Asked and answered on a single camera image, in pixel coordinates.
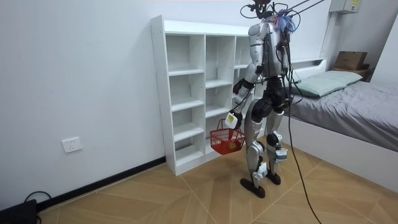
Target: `white cabinet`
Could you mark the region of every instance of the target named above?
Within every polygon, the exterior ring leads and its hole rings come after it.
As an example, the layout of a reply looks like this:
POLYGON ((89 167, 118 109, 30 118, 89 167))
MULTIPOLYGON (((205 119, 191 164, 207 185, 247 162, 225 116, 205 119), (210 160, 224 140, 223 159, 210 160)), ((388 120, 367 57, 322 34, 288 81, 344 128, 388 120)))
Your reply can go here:
POLYGON ((233 85, 251 60, 248 30, 151 20, 165 155, 176 175, 219 156, 210 131, 233 107, 233 85))

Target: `gray pillow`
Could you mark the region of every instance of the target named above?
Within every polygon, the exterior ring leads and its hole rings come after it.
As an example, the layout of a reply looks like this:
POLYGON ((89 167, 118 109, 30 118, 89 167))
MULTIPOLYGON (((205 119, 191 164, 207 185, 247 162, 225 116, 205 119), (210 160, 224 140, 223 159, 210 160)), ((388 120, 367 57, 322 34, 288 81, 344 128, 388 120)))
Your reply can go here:
MULTIPOLYGON (((311 98, 323 97, 329 93, 333 93, 337 90, 342 90, 347 85, 334 78, 323 77, 321 75, 314 75, 309 78, 303 79, 297 84, 297 87, 301 90, 304 96, 311 98)), ((298 89, 293 85, 293 91, 295 94, 299 94, 298 89)))
POLYGON ((358 75, 357 73, 354 73, 354 72, 330 71, 330 72, 321 73, 321 74, 318 74, 315 76, 327 77, 327 78, 339 81, 341 83, 345 83, 346 85, 351 85, 351 84, 356 83, 362 79, 361 75, 358 75))

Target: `power socket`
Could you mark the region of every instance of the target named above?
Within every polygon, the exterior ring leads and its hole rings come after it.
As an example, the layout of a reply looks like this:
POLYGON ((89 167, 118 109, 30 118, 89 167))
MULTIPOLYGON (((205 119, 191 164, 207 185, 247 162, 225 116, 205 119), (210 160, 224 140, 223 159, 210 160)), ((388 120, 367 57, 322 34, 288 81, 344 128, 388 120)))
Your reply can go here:
POLYGON ((63 140, 62 145, 63 145, 63 150, 65 150, 66 153, 82 149, 79 137, 73 138, 73 139, 68 139, 68 140, 63 140))

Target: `red basket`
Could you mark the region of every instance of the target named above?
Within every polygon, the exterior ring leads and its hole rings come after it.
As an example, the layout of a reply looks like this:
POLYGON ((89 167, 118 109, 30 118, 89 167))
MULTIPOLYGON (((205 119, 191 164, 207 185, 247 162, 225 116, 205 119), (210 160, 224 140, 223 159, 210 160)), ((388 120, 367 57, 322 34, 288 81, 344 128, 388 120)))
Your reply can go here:
POLYGON ((220 123, 224 120, 218 122, 217 130, 210 131, 211 147, 221 155, 241 150, 244 142, 244 134, 240 129, 223 128, 222 124, 219 129, 220 123))

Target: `gray bedsheet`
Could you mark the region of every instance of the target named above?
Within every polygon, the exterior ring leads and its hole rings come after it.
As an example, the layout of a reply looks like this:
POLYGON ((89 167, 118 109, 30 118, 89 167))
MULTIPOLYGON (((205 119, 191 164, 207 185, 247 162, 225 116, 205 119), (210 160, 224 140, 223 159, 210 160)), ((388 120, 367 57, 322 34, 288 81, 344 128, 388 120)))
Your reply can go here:
POLYGON ((398 152, 398 86, 357 82, 291 110, 306 123, 398 152))

